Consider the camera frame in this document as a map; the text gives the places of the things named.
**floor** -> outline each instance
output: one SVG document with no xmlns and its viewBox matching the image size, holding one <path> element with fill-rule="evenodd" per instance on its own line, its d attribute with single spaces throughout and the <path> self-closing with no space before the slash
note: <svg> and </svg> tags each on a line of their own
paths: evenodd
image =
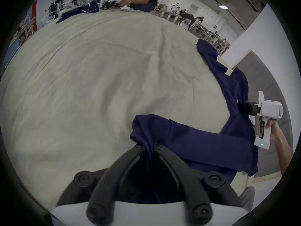
<svg viewBox="0 0 301 226">
<path fill-rule="evenodd" d="M 293 146 L 292 126 L 287 105 L 283 94 L 264 63 L 257 57 L 254 52 L 250 52 L 237 65 L 246 76 L 249 83 L 248 101 L 258 102 L 258 91 L 263 91 L 266 100 L 280 101 L 283 105 L 284 113 L 280 120 L 279 126 L 283 131 L 289 145 Z M 259 118 L 256 118 L 254 127 L 255 133 L 259 134 Z M 258 172 L 255 177 L 261 177 L 280 171 L 278 154 L 276 147 L 271 143 L 268 150 L 258 148 Z"/>
</svg>

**human arm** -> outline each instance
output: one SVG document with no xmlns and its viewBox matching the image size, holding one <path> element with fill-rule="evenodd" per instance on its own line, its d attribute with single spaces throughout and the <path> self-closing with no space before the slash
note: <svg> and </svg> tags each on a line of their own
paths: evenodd
<svg viewBox="0 0 301 226">
<path fill-rule="evenodd" d="M 122 0 L 118 5 L 123 7 L 125 5 L 130 6 L 130 4 L 147 4 L 149 0 Z"/>
<path fill-rule="evenodd" d="M 269 127 L 271 127 L 270 141 L 274 142 L 276 145 L 278 158 L 279 158 L 280 171 L 281 174 L 283 175 L 293 157 L 293 150 L 289 146 L 276 120 L 269 120 L 266 125 L 266 128 Z M 262 131 L 263 131 L 263 123 L 261 122 L 260 133 L 262 133 Z"/>
</svg>

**navy blue cloth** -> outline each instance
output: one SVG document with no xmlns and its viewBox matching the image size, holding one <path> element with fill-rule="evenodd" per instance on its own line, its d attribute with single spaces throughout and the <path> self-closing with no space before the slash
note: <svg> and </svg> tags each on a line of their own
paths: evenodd
<svg viewBox="0 0 301 226">
<path fill-rule="evenodd" d="M 227 102 L 230 117 L 222 131 L 211 133 L 157 115 L 137 115 L 130 138 L 145 146 L 148 168 L 151 168 L 151 155 L 157 142 L 193 169 L 219 171 L 228 183 L 232 182 L 237 171 L 254 175 L 257 172 L 254 128 L 249 117 L 237 108 L 237 101 L 248 99 L 246 77 L 238 68 L 233 70 L 231 76 L 225 75 L 227 68 L 216 61 L 218 53 L 208 42 L 199 40 L 197 49 L 219 82 Z"/>
<path fill-rule="evenodd" d="M 135 4 L 133 9 L 149 13 L 155 9 L 156 5 L 155 2 L 149 1 L 147 4 Z"/>
<path fill-rule="evenodd" d="M 79 13 L 96 13 L 99 11 L 98 4 L 95 0 L 91 1 L 89 4 L 82 5 L 70 11 L 67 11 L 62 14 L 62 17 L 56 22 L 56 24 L 66 20 L 67 18 L 79 14 Z"/>
</svg>

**human hand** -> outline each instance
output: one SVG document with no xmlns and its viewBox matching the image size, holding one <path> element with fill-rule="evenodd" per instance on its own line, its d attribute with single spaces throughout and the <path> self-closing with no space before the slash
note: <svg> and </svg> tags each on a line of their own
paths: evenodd
<svg viewBox="0 0 301 226">
<path fill-rule="evenodd" d="M 260 119 L 260 134 L 262 134 L 262 133 L 263 133 L 263 124 L 264 124 L 264 123 L 263 123 L 263 121 L 261 120 L 261 117 L 260 117 L 259 119 Z M 266 128 L 271 127 L 270 141 L 276 142 L 276 140 L 279 139 L 280 136 L 283 136 L 283 132 L 282 132 L 282 130 L 280 129 L 277 120 L 275 120 L 275 119 L 270 119 L 270 120 L 268 121 L 268 123 L 266 124 L 265 127 L 266 127 Z"/>
<path fill-rule="evenodd" d="M 132 0 L 122 0 L 118 6 L 123 7 L 123 6 L 130 6 L 130 4 L 132 3 Z"/>
</svg>

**ceiling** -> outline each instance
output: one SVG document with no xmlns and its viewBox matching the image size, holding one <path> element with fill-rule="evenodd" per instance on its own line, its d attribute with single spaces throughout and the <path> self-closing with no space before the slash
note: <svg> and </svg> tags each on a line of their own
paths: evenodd
<svg viewBox="0 0 301 226">
<path fill-rule="evenodd" d="M 262 11 L 260 0 L 199 0 L 216 13 L 228 20 L 228 23 L 241 34 L 247 29 Z M 228 10 L 220 9 L 219 5 L 227 4 Z"/>
</svg>

